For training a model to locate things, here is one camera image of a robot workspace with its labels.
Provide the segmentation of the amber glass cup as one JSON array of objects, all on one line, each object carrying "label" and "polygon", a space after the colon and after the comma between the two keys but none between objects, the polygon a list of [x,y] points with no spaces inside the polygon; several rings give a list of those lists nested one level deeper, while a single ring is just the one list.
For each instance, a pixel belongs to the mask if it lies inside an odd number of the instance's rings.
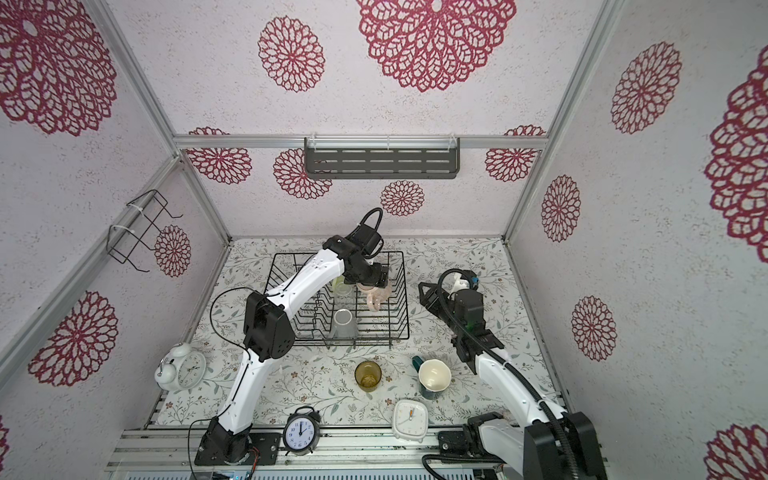
[{"label": "amber glass cup", "polygon": [[356,366],[354,378],[360,389],[372,392],[381,382],[382,370],[375,361],[366,360]]}]

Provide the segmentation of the green ceramic mug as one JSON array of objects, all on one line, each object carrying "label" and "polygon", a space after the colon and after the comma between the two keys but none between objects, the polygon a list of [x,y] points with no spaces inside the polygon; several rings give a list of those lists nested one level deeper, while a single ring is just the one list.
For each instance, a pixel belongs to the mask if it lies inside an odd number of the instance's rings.
[{"label": "green ceramic mug", "polygon": [[353,284],[352,284],[352,283],[347,283],[347,282],[346,282],[346,279],[345,279],[345,277],[344,277],[344,276],[338,276],[338,277],[336,277],[336,278],[335,278],[335,279],[334,279],[334,280],[331,282],[331,284],[332,284],[332,287],[333,287],[334,289],[336,289],[336,288],[345,289],[345,288],[351,288],[351,287],[353,287]]}]

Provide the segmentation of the black wire dish rack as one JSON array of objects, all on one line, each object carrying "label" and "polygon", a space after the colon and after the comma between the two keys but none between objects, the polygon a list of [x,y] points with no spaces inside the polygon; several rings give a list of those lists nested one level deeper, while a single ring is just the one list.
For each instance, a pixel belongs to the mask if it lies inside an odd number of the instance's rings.
[{"label": "black wire dish rack", "polygon": [[[291,326],[298,346],[389,346],[410,337],[409,302],[404,253],[383,251],[374,258],[389,267],[389,284],[392,294],[379,312],[371,312],[366,297],[356,287],[355,297],[348,301],[336,300],[331,282],[324,285],[302,305],[291,319]],[[336,310],[351,310],[358,325],[355,340],[332,340],[331,322]]]}]

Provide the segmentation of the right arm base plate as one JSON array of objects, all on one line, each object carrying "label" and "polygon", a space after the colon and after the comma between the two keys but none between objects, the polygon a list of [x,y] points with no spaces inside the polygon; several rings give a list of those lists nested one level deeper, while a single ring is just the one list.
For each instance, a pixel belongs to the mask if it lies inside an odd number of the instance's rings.
[{"label": "right arm base plate", "polygon": [[459,461],[502,463],[502,459],[486,452],[471,433],[443,430],[437,433],[439,454]]}]

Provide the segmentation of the clear glass cup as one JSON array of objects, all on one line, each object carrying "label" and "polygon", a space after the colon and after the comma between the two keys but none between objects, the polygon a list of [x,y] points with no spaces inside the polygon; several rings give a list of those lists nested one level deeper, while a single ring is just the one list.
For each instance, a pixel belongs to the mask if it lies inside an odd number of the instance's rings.
[{"label": "clear glass cup", "polygon": [[356,286],[344,282],[333,287],[333,296],[336,300],[348,301],[355,297]]}]

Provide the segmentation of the dark green cream mug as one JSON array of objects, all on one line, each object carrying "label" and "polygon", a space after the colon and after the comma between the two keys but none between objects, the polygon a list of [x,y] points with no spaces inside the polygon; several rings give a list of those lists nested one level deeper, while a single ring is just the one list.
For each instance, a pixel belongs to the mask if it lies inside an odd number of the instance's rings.
[{"label": "dark green cream mug", "polygon": [[448,389],[452,372],[443,361],[413,356],[411,362],[417,372],[420,394],[424,399],[435,400]]}]

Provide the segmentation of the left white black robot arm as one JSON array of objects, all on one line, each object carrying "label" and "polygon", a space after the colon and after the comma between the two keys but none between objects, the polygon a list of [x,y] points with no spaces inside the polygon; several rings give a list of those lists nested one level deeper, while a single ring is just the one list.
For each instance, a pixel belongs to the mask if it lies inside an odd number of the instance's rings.
[{"label": "left white black robot arm", "polygon": [[384,287],[388,268],[372,259],[383,246],[376,227],[359,223],[345,236],[334,235],[299,270],[277,287],[246,299],[244,353],[220,412],[203,435],[196,459],[203,463],[237,465],[249,458],[253,415],[268,376],[293,348],[292,319],[326,284],[342,276],[347,284]]}]

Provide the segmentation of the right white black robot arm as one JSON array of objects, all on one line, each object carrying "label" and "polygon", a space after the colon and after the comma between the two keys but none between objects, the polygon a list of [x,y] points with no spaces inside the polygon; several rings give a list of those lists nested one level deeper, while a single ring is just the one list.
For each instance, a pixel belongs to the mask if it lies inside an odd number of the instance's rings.
[{"label": "right white black robot arm", "polygon": [[607,470],[590,419],[545,396],[511,363],[512,355],[484,320],[484,297],[472,285],[455,293],[437,283],[418,285],[419,302],[452,331],[459,360],[501,398],[498,412],[470,418],[464,440],[443,444],[441,457],[498,460],[520,479],[605,479]]}]

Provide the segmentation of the grey ceramic mug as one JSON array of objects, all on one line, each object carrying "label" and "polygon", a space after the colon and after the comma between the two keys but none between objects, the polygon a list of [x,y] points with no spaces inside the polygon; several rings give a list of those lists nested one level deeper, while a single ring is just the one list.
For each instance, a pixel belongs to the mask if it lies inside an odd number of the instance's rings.
[{"label": "grey ceramic mug", "polygon": [[354,313],[346,308],[336,310],[331,322],[330,338],[332,340],[355,340],[357,336],[358,325]]}]

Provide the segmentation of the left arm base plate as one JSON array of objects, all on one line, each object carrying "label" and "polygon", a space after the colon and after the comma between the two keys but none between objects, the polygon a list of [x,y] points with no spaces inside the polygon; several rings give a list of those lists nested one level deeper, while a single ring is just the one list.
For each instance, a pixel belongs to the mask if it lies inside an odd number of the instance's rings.
[{"label": "left arm base plate", "polygon": [[230,435],[206,432],[197,449],[194,466],[257,466],[274,465],[282,435],[252,431]]}]

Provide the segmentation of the pink iridescent mug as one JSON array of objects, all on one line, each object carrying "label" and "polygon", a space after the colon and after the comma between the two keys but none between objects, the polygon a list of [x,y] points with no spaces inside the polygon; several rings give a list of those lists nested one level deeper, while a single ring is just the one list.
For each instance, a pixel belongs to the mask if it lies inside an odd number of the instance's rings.
[{"label": "pink iridescent mug", "polygon": [[366,304],[368,310],[371,312],[379,312],[381,306],[386,303],[392,294],[392,286],[387,284],[385,287],[361,287],[361,292],[366,297]]}]

